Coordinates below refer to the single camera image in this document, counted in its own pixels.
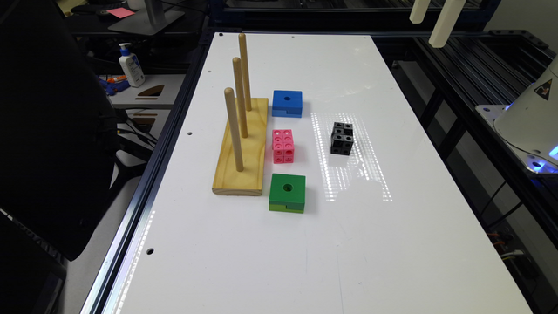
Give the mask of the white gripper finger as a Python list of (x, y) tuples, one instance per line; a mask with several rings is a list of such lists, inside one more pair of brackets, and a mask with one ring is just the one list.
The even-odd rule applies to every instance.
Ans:
[(414, 0), (409, 20), (413, 24), (421, 24), (428, 11), (431, 0)]
[(432, 48), (445, 46), (466, 0), (445, 0), (428, 43)]

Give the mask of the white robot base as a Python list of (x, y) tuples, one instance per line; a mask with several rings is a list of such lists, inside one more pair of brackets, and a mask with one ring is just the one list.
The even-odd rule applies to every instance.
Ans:
[(557, 173), (557, 61), (510, 105), (480, 105), (477, 113), (534, 174)]

